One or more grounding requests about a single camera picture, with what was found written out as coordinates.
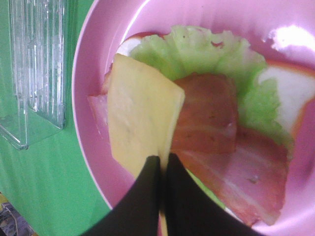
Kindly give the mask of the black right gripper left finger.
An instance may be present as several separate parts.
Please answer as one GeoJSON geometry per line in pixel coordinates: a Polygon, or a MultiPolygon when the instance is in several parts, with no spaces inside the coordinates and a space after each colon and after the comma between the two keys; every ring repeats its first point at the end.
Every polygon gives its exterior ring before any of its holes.
{"type": "Polygon", "coordinates": [[[156,236],[158,234],[160,158],[149,156],[121,201],[84,236],[156,236]]]}

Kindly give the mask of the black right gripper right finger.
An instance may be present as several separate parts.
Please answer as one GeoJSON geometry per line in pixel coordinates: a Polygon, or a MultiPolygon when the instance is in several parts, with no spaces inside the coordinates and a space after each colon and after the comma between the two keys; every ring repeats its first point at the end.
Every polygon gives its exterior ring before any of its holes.
{"type": "Polygon", "coordinates": [[[165,216],[169,236],[261,235],[211,200],[174,153],[166,170],[165,216]]]}

